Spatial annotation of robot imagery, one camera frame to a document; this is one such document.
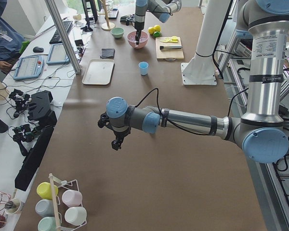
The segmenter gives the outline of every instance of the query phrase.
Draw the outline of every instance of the keyboard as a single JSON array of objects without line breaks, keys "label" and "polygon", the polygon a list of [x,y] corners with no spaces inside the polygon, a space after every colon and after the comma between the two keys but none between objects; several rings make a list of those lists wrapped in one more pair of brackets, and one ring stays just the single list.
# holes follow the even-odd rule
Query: keyboard
[{"label": "keyboard", "polygon": [[[62,23],[67,34],[69,34],[69,32],[73,28],[73,21],[63,21]],[[52,39],[49,41],[49,44],[56,44],[56,43],[62,43],[58,30],[56,30]]]}]

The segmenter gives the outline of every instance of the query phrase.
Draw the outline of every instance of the white tray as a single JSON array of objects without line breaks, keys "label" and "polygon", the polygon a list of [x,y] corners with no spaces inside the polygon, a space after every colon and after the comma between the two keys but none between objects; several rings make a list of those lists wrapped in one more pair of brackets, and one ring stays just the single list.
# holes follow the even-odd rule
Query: white tray
[{"label": "white tray", "polygon": [[115,62],[112,59],[91,59],[82,83],[86,85],[107,85],[110,83]]}]

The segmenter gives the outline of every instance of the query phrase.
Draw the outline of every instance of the bowl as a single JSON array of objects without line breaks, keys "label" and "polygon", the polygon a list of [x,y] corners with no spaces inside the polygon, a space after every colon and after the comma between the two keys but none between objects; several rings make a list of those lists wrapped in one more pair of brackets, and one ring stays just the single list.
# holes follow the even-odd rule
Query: bowl
[{"label": "bowl", "polygon": [[124,34],[124,29],[121,27],[115,27],[113,28],[110,33],[112,34],[113,37],[116,39],[121,38]]},{"label": "bowl", "polygon": [[127,40],[129,44],[135,49],[143,48],[148,42],[148,38],[149,38],[148,34],[145,33],[144,31],[141,32],[138,46],[136,46],[135,36],[136,36],[136,31],[133,31],[127,35]]}]

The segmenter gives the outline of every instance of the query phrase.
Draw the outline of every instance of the warning label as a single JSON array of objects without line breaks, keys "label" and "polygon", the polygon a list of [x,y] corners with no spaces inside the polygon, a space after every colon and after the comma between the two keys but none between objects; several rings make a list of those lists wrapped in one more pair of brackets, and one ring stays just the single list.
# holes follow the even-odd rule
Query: warning label
[{"label": "warning label", "polygon": [[261,38],[256,38],[252,45],[251,59],[263,59],[263,58],[285,58],[285,43],[286,35],[269,35]]}]

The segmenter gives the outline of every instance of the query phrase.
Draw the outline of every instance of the black mouse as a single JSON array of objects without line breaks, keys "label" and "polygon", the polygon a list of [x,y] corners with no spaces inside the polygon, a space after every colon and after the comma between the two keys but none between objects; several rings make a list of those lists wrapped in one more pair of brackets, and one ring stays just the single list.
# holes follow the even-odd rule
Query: black mouse
[{"label": "black mouse", "polygon": [[42,53],[42,52],[44,52],[44,48],[42,48],[42,47],[34,47],[33,48],[33,52],[34,53]]}]

